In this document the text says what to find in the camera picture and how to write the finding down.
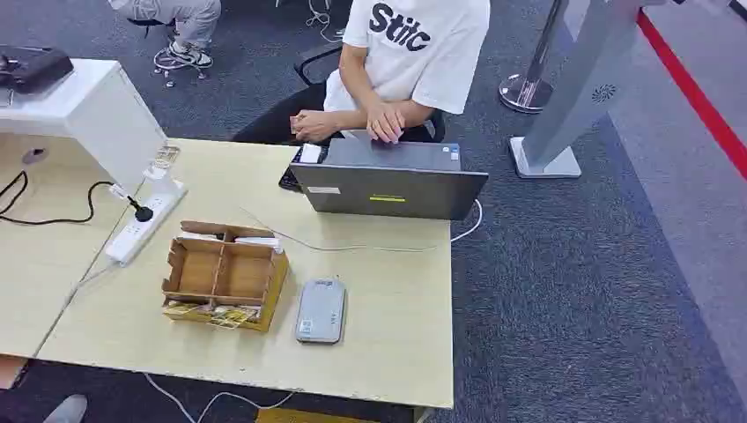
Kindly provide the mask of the person's right hand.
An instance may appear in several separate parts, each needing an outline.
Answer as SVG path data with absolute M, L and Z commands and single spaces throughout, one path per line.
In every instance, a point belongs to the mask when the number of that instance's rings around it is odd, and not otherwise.
M 397 144 L 403 134 L 404 117 L 393 103 L 374 103 L 366 110 L 366 128 L 372 139 Z

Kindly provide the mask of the person's left hand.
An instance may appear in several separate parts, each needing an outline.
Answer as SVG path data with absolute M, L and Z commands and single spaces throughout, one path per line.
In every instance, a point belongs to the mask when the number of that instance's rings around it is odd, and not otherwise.
M 337 119 L 332 112 L 301 110 L 290 117 L 291 134 L 304 143 L 320 143 L 338 132 Z

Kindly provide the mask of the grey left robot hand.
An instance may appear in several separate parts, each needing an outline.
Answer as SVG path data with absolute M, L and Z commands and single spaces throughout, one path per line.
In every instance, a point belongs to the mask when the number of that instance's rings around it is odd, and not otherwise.
M 81 394 L 68 396 L 42 422 L 81 423 L 84 420 L 87 406 L 86 396 Z

